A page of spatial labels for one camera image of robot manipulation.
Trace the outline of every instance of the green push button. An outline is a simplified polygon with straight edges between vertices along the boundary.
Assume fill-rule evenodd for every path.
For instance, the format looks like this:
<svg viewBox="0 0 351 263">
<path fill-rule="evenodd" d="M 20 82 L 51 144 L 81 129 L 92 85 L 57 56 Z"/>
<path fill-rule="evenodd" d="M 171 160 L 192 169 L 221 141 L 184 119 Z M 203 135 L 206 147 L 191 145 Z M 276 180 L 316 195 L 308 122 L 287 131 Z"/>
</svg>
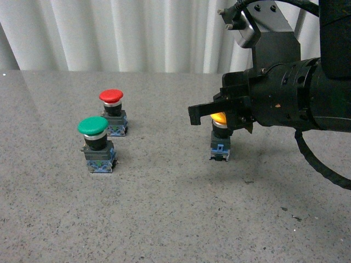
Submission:
<svg viewBox="0 0 351 263">
<path fill-rule="evenodd" d="M 78 124 L 78 131 L 88 136 L 102 133 L 109 125 L 107 119 L 100 116 L 93 116 L 82 120 Z"/>
</svg>

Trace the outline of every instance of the red push button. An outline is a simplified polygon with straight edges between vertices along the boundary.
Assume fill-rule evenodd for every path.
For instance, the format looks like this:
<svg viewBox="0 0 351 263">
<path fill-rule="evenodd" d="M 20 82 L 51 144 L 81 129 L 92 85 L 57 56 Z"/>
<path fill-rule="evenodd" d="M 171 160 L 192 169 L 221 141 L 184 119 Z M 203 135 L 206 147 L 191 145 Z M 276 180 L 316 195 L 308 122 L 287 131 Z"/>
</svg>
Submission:
<svg viewBox="0 0 351 263">
<path fill-rule="evenodd" d="M 99 99 L 105 103 L 116 103 L 123 98 L 123 92 L 119 89 L 107 89 L 100 93 Z"/>
</svg>

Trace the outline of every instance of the granite surface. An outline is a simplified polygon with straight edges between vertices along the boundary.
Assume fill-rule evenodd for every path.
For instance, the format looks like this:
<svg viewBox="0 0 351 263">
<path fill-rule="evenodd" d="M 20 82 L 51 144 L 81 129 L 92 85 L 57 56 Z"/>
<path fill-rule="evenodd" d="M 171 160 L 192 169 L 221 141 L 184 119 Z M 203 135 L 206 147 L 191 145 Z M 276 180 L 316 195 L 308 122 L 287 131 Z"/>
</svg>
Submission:
<svg viewBox="0 0 351 263">
<path fill-rule="evenodd" d="M 210 118 L 191 126 L 187 107 L 220 75 L 0 73 L 0 262 L 351 262 L 351 192 L 308 165 L 293 129 L 255 124 L 228 163 L 208 160 Z M 129 131 L 114 172 L 90 174 L 77 125 L 110 88 Z M 350 173 L 351 134 L 305 140 Z"/>
</svg>

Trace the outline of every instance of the white curtain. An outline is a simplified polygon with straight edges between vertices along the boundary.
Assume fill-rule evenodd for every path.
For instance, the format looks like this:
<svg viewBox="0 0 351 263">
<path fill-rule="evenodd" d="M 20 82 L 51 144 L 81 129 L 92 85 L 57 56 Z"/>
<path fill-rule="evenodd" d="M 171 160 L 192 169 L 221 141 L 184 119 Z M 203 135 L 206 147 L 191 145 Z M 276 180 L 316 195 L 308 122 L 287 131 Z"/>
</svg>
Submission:
<svg viewBox="0 0 351 263">
<path fill-rule="evenodd" d="M 235 2 L 1 0 L 0 69 L 241 71 L 250 67 L 251 52 L 217 15 Z M 318 18 L 277 5 L 298 36 L 302 59 L 320 56 Z"/>
</svg>

